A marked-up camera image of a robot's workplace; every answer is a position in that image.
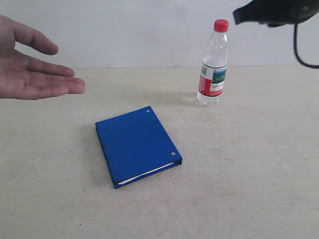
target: hand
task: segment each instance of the hand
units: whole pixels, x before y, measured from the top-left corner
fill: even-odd
[[[58,52],[41,32],[0,15],[0,98],[37,100],[85,92],[72,69],[24,55],[15,42],[47,55]]]

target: red bottle cap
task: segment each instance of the red bottle cap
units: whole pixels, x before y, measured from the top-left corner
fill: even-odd
[[[227,32],[228,31],[228,21],[224,19],[218,19],[215,21],[214,29],[217,32]]]

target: blue notebook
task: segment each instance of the blue notebook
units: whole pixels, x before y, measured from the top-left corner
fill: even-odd
[[[150,106],[95,126],[114,188],[182,164],[182,156]]]

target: black cable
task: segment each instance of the black cable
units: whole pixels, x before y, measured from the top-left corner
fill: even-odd
[[[309,67],[309,68],[313,68],[313,69],[319,69],[319,65],[311,65],[311,64],[308,64],[306,62],[304,62],[299,54],[298,54],[298,47],[297,47],[297,32],[298,32],[298,15],[299,15],[299,12],[301,10],[301,6],[297,9],[297,13],[296,13],[296,22],[295,22],[295,26],[294,26],[294,54],[295,54],[295,57],[296,59],[298,60],[298,62],[300,64],[302,64],[303,66],[306,66],[306,67]]]

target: wall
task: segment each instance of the wall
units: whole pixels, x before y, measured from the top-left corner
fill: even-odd
[[[296,64],[293,27],[234,26],[232,11],[248,0],[1,0],[0,14],[37,28],[59,45],[52,57],[74,68],[197,67],[217,18],[230,21],[230,64]],[[301,55],[312,63],[319,47],[316,16],[300,27]]]

